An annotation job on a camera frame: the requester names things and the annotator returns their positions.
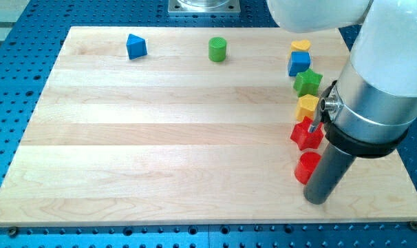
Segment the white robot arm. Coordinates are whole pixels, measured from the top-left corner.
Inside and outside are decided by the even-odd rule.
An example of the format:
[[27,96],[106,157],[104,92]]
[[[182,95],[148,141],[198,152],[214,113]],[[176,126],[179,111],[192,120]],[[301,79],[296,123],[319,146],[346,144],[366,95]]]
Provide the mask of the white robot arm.
[[268,0],[290,32],[360,24],[337,81],[342,101],[333,120],[366,143],[395,141],[417,117],[417,0]]

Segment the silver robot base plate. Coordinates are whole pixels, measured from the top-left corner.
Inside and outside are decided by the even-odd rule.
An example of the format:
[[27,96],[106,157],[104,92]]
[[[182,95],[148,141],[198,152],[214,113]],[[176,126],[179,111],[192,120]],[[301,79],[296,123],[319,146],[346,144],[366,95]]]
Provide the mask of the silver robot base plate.
[[240,0],[168,0],[168,13],[240,13]]

